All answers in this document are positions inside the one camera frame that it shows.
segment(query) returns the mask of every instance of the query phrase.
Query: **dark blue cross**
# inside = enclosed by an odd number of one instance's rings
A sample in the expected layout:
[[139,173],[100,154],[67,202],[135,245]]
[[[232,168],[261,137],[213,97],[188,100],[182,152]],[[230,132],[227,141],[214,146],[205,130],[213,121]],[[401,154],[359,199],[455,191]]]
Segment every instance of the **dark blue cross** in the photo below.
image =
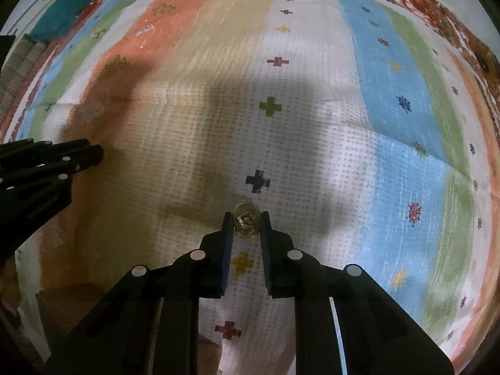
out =
[[263,186],[266,188],[269,187],[271,183],[270,179],[264,179],[264,171],[263,170],[255,170],[255,176],[247,176],[247,181],[245,184],[252,185],[252,193],[261,193],[261,189]]

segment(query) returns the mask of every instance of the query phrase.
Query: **blue snowflake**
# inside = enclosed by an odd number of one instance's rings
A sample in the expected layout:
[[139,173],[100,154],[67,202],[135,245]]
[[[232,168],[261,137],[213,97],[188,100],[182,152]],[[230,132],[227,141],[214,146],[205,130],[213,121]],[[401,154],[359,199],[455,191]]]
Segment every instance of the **blue snowflake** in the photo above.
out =
[[412,107],[410,106],[411,102],[406,100],[406,98],[404,98],[404,96],[397,96],[397,101],[404,111],[406,111],[407,113],[412,111]]

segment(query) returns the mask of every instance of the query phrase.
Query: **red cross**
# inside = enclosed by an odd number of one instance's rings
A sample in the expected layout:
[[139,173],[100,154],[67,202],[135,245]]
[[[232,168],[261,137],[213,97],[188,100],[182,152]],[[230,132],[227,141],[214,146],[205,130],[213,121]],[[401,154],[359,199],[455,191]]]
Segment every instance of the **red cross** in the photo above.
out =
[[236,337],[242,336],[242,331],[236,330],[234,328],[234,322],[226,322],[226,324],[224,324],[224,327],[221,327],[220,325],[216,325],[216,329],[214,331],[222,333],[222,338],[225,338],[228,340],[233,338],[233,336],[236,336]]
[[267,60],[268,63],[272,63],[273,66],[279,66],[281,67],[281,65],[284,63],[286,65],[288,65],[290,63],[289,60],[283,60],[283,57],[281,56],[275,56],[274,59],[268,59]]

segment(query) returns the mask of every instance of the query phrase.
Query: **dotted texture fabric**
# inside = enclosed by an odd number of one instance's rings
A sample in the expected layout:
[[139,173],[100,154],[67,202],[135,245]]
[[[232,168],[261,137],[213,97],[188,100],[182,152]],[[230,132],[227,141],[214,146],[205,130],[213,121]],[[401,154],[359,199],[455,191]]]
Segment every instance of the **dotted texture fabric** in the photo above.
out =
[[[363,266],[461,369],[498,310],[497,118],[468,45],[419,17],[384,0],[94,0],[3,126],[106,150],[21,249],[27,326],[43,339],[39,289],[171,264],[248,199],[321,263]],[[199,316],[221,373],[292,371],[293,300],[267,296],[258,238],[235,238],[226,296]]]

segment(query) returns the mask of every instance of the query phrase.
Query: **red snowflake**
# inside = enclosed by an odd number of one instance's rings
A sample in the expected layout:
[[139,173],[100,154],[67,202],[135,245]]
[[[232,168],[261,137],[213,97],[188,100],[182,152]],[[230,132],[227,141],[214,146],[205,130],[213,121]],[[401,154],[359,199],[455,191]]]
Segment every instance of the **red snowflake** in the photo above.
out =
[[389,46],[389,43],[383,38],[377,38],[377,41],[380,42],[383,46]]
[[418,203],[412,203],[408,210],[408,220],[412,222],[412,227],[415,227],[415,223],[420,221],[420,213],[422,211],[422,206]]

